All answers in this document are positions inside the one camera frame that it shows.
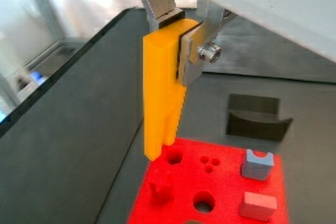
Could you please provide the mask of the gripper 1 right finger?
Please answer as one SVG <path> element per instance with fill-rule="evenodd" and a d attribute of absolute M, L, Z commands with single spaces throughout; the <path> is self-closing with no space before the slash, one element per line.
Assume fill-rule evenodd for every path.
<path fill-rule="evenodd" d="M 237 14 L 211 0 L 198 0 L 198 16 L 203 20 L 181 36 L 178 80 L 183 86 L 189 86 L 202 75 L 205 63 L 219 59 L 222 48 L 215 39 Z"/>

